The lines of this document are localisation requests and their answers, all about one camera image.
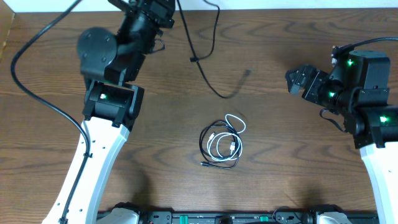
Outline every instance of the wooden tabletop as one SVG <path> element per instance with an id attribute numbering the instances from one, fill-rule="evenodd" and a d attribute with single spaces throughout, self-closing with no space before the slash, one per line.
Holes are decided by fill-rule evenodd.
<path id="1" fill-rule="evenodd" d="M 215 11 L 186 12 L 195 48 L 211 47 Z M 0 64 L 0 223 L 38 223 L 50 211 L 75 153 L 79 133 L 66 119 L 13 83 L 13 55 L 57 14 L 17 14 Z M 212 85 L 241 92 L 218 98 L 206 86 L 178 13 L 165 29 L 166 50 L 148 55 L 135 85 L 144 102 L 122 148 L 100 209 L 118 202 L 180 211 L 264 211 L 335 203 L 375 211 L 372 187 L 349 134 L 318 115 L 321 107 L 287 91 L 287 70 L 310 63 L 331 70 L 333 45 L 398 36 L 397 9 L 222 11 L 214 54 L 202 62 Z M 78 36 L 98 26 L 116 32 L 121 12 L 73 13 L 21 58 L 17 74 L 30 90 L 81 121 L 85 88 Z M 362 47 L 391 58 L 390 103 L 398 104 L 398 44 Z M 200 131 L 226 113 L 245 120 L 244 152 L 233 170 L 200 166 Z"/>

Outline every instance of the wood grain surface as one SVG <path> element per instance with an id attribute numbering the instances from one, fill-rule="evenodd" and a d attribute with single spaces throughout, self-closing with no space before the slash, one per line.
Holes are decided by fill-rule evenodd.
<path id="1" fill-rule="evenodd" d="M 21 92 L 13 55 L 58 14 L 17 14 L 0 64 L 0 223 L 39 223 L 50 211 L 75 153 L 78 131 Z M 211 47 L 214 11 L 186 12 L 199 55 Z M 300 64 L 331 70 L 332 45 L 398 36 L 397 9 L 223 11 L 203 81 L 180 17 L 164 30 L 166 50 L 149 55 L 135 85 L 145 88 L 136 124 L 111 172 L 100 209 L 118 202 L 186 211 L 264 211 L 335 203 L 375 211 L 373 192 L 349 134 L 322 120 L 321 109 L 287 92 L 284 75 Z M 73 13 L 21 58 L 17 73 L 34 93 L 82 120 L 78 36 L 98 26 L 116 32 L 120 12 Z M 398 104 L 398 44 L 362 47 L 391 58 L 390 103 Z M 201 167 L 200 131 L 226 113 L 242 117 L 244 152 L 233 170 Z"/>

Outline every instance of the cable bundle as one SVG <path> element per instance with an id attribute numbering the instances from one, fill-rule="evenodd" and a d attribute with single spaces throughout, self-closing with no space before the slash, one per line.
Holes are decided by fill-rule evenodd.
<path id="1" fill-rule="evenodd" d="M 243 123 L 244 127 L 242 131 L 237 131 L 235 130 L 235 128 L 232 126 L 232 124 L 229 122 L 228 120 L 228 116 L 231 116 L 233 118 L 236 118 L 237 120 L 239 120 L 240 122 Z M 215 127 L 222 127 L 222 128 L 226 128 L 228 130 L 228 132 L 222 132 L 222 133 L 218 133 L 216 134 L 215 132 L 213 132 L 209 139 L 207 140 L 207 150 L 204 150 L 203 148 L 203 140 L 207 134 L 207 132 L 209 131 L 209 129 L 211 128 L 215 128 Z M 239 136 L 239 134 L 241 134 L 242 132 L 244 132 L 244 130 L 246 129 L 246 124 L 244 123 L 244 121 L 232 114 L 226 114 L 225 115 L 225 120 L 216 120 L 213 123 L 211 123 L 209 126 L 205 127 L 202 132 L 200 133 L 200 137 L 199 137 L 199 148 L 200 148 L 200 152 L 203 156 L 203 158 L 205 158 L 206 162 L 201 162 L 200 164 L 202 166 L 207 166 L 207 167 L 215 167 L 215 168 L 220 168 L 220 169 L 232 169 L 236 166 L 236 164 L 239 161 L 239 158 L 242 156 L 242 152 L 243 152 L 243 143 L 242 143 L 242 139 Z M 220 143 L 220 140 L 224 137 L 227 136 L 231 136 L 233 138 L 233 141 L 231 142 L 231 145 L 229 147 L 229 150 L 231 151 L 231 153 L 229 155 L 222 155 L 220 153 L 220 150 L 218 149 L 218 144 Z M 212 145 L 215 141 L 215 139 L 217 139 L 216 141 L 216 153 L 217 156 L 215 156 L 212 153 Z M 220 163 L 223 162 L 228 162 L 228 161 L 235 161 L 235 163 L 231 166 L 219 166 Z"/>

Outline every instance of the black strap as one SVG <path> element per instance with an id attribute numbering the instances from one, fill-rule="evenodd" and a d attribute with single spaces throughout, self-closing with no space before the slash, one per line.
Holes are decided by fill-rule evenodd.
<path id="1" fill-rule="evenodd" d="M 347 129 L 344 129 L 344 130 L 343 130 L 343 128 L 342 128 L 334 119 L 325 118 L 325 117 L 323 116 L 324 112 L 326 112 L 326 111 L 329 111 L 329 112 L 331 112 L 331 113 L 334 114 L 334 112 L 333 112 L 332 110 L 329 110 L 328 108 L 323 108 L 323 109 L 319 112 L 319 116 L 321 116 L 321 118 L 323 118 L 323 119 L 325 119 L 325 120 L 327 120 L 327 121 L 330 121 L 330 122 L 331 122 L 332 124 L 334 124 L 340 131 L 342 131 L 342 132 L 344 132 L 344 133 L 347 133 L 347 132 L 348 132 Z"/>

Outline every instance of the brown table surface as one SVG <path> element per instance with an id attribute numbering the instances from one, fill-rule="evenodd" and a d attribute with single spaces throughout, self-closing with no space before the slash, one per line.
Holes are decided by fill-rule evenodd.
<path id="1" fill-rule="evenodd" d="M 187 12 L 198 54 L 210 50 L 215 11 Z M 12 82 L 13 55 L 58 14 L 17 14 L 0 64 L 0 223 L 38 223 L 52 207 L 75 153 L 78 131 Z M 264 211 L 335 203 L 375 211 L 366 169 L 349 134 L 322 120 L 319 106 L 287 92 L 284 75 L 304 63 L 330 71 L 332 45 L 398 36 L 397 9 L 223 11 L 216 48 L 196 65 L 180 16 L 165 29 L 166 50 L 149 55 L 136 85 L 145 88 L 141 113 L 121 150 L 100 209 L 118 202 L 193 211 Z M 17 73 L 34 93 L 82 120 L 85 88 L 76 55 L 78 36 L 98 26 L 116 32 L 121 12 L 73 13 L 21 58 Z M 398 44 L 362 47 L 391 57 L 390 103 L 398 103 Z M 201 167 L 200 131 L 226 113 L 244 118 L 244 152 L 233 170 Z"/>

